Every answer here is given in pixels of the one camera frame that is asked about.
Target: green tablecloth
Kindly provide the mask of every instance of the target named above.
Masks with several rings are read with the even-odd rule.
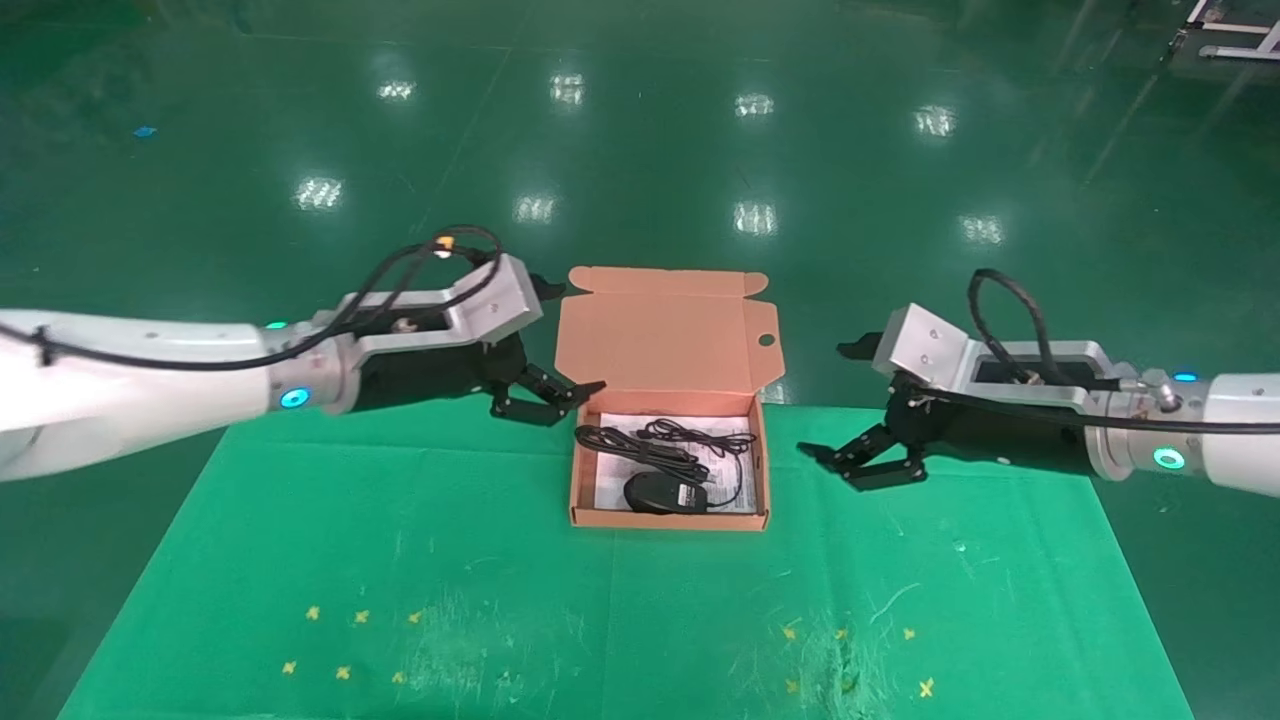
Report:
[[[1190,717],[1087,480],[859,495],[794,446],[878,413],[765,416],[763,534],[573,529],[481,398],[234,428],[61,717]]]

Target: box flap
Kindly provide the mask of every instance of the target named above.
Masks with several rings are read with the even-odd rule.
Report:
[[[599,293],[750,297],[764,290],[769,284],[769,278],[764,273],[579,265],[568,272],[568,282],[573,283],[573,287]]]
[[[603,392],[750,395],[782,377],[778,311],[746,300],[762,273],[573,268],[588,295],[561,302],[556,368]]]

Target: black cord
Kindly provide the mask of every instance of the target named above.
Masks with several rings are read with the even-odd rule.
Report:
[[[374,286],[381,282],[381,279],[387,275],[388,272],[390,272],[390,269],[397,263],[399,263],[404,258],[408,258],[410,255],[417,255],[410,269],[406,270],[406,273],[401,277],[401,281],[397,283],[396,290],[393,290],[392,293],[388,295],[387,300],[383,301],[383,304],[378,307],[378,310],[374,314],[374,318],[385,313],[388,309],[390,309],[392,305],[394,305],[396,300],[401,296],[401,293],[404,292],[410,282],[412,282],[413,277],[421,269],[426,258],[431,252],[449,251],[452,254],[457,251],[458,254],[462,254],[463,251],[470,250],[470,249],[454,249],[452,246],[440,245],[439,242],[444,237],[454,237],[460,234],[479,236],[493,243],[493,261],[489,266],[489,272],[475,286],[460,292],[458,295],[451,297],[449,300],[442,302],[440,305],[435,305],[433,307],[421,310],[419,313],[419,316],[426,319],[440,315],[445,310],[454,307],[456,305],[465,302],[471,297],[475,297],[475,295],[479,293],[481,290],[484,290],[489,283],[492,283],[493,278],[497,277],[498,274],[498,265],[503,255],[502,242],[498,240],[497,236],[494,236],[492,232],[480,225],[449,225],[447,228],[436,231],[435,233],[431,234],[429,240],[419,245],[410,245],[401,247],[399,250],[396,250],[394,252],[384,258],[383,261],[378,264],[378,268],[375,268],[374,272],[369,275],[369,278],[365,279],[364,284],[361,284],[360,290],[356,292],[356,296],[352,297],[351,302],[344,305],[342,310],[338,313],[338,316],[334,318],[332,323],[325,325],[320,332],[307,337],[306,340],[294,345],[293,347],[288,347],[279,352],[271,352],[261,357],[251,357],[248,360],[219,360],[219,361],[187,361],[187,360],[159,360],[155,357],[134,357],[132,355],[116,355],[114,352],[105,352],[101,350],[93,350],[91,347],[82,347],[78,345],[51,340],[47,336],[46,327],[36,328],[35,333],[26,333],[23,331],[19,331],[18,328],[5,325],[3,323],[0,323],[0,336],[40,347],[41,356],[46,359],[46,364],[51,363],[52,360],[56,360],[59,355],[69,355],[74,357],[83,357],[86,360],[96,360],[99,363],[110,363],[113,365],[125,365],[129,368],[143,368],[148,370],[225,373],[233,370],[252,370],[255,368],[265,368],[268,365],[274,365],[276,363],[283,363],[285,360],[292,360],[294,357],[298,357],[302,354],[319,346],[321,342],[334,336],[349,332],[351,328],[348,327],[348,324],[351,319],[355,316],[356,311],[360,310],[361,301],[364,301],[364,299],[370,292],[374,291]]]
[[[1028,420],[1046,420],[1074,428],[1114,428],[1120,430],[1151,430],[1157,433],[1193,433],[1211,436],[1271,436],[1280,434],[1280,423],[1194,423],[1187,420],[1147,420],[1143,418],[1106,418],[1100,415],[1076,415],[1065,410],[1048,410],[1037,405],[1016,405],[974,397],[931,387],[918,388],[924,397],[934,397],[977,410],[988,410]]]
[[[1016,379],[1027,383],[1033,379],[1033,374],[1027,368],[1023,368],[1014,356],[1005,350],[1004,343],[1001,343],[993,334],[991,334],[991,328],[987,327],[987,320],[982,316],[982,309],[978,306],[978,291],[982,290],[982,283],[986,281],[992,281],[1009,292],[1014,293],[1014,297],[1023,304],[1027,313],[1032,316],[1032,327],[1036,329],[1036,345],[1039,346],[1041,355],[1041,369],[1044,379],[1050,384],[1066,386],[1066,387],[1083,387],[1085,389],[1119,389],[1119,383],[1116,380],[1094,380],[1094,382],[1080,382],[1073,380],[1062,372],[1057,365],[1057,360],[1053,357],[1053,351],[1048,346],[1048,329],[1044,327],[1044,313],[1041,311],[1039,304],[1036,299],[1027,292],[1023,286],[1018,284],[1016,281],[1001,273],[1000,270],[993,270],[991,268],[982,268],[974,270],[973,278],[969,281],[969,315],[973,318],[973,325],[978,329],[978,336],[982,342],[991,350],[991,354],[996,356],[996,360],[1001,365],[1007,368]]]
[[[742,455],[751,451],[751,446],[758,439],[751,433],[731,433],[727,436],[713,436],[701,430],[695,430],[681,425],[669,418],[652,420],[635,437],[631,437],[617,428],[599,428],[595,425],[581,425],[573,430],[577,443],[595,452],[607,452],[626,457],[643,465],[649,465],[685,480],[705,483],[710,475],[710,469],[698,461],[698,456],[685,452],[669,445],[655,445],[658,442],[692,442],[710,450],[717,457],[733,457],[737,464],[737,487],[732,497],[723,502],[708,502],[708,507],[724,507],[732,505],[742,495]]]
[[[707,482],[710,470],[698,461],[698,457],[669,445],[655,445],[636,439],[617,428],[600,428],[596,425],[579,425],[573,430],[577,443],[595,452],[605,452],[626,457],[641,465],[650,465],[692,483]]]
[[[713,436],[701,430],[686,428],[671,418],[658,418],[650,420],[643,429],[636,430],[640,439],[658,439],[664,442],[696,442],[710,450],[716,457],[732,455],[737,465],[737,487],[733,496],[723,502],[708,502],[707,507],[724,507],[732,505],[742,495],[742,455],[751,451],[751,446],[758,439],[751,433],[730,433],[727,436]]]

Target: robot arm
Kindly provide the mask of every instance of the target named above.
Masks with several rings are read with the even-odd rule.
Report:
[[[525,357],[518,331],[541,318],[541,301],[558,297],[563,286],[531,275],[511,255],[476,264],[443,291],[401,292],[388,307],[389,293],[349,295],[339,310],[270,328],[0,310],[0,324],[24,336],[38,332],[155,360],[223,363],[297,346],[358,304],[342,325],[349,331],[296,357],[228,372],[42,357],[47,351],[38,343],[0,337],[0,480],[59,473],[301,407],[340,414],[486,392],[494,416],[553,424],[603,387],[561,383]],[[422,313],[477,286],[443,313]],[[512,398],[512,384],[541,402]]]
[[[1092,341],[1047,345],[1065,382],[1043,379],[1039,342],[1001,346],[1027,382],[989,343],[908,305],[838,348],[891,378],[884,421],[840,448],[800,448],[860,491],[924,480],[925,456],[945,455],[1108,480],[1202,475],[1280,496],[1280,374],[1139,374]],[[873,462],[896,445],[906,460]]]

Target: cardboard box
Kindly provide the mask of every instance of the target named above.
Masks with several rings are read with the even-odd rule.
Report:
[[[754,515],[648,515],[596,510],[596,454],[573,446],[570,521],[577,527],[680,530],[763,530],[769,523],[769,462],[756,391],[782,377],[778,310],[748,300],[762,273],[573,268],[586,295],[561,301],[556,368],[577,382],[605,380],[579,411],[579,425],[600,413],[667,416],[746,416],[759,437]]]

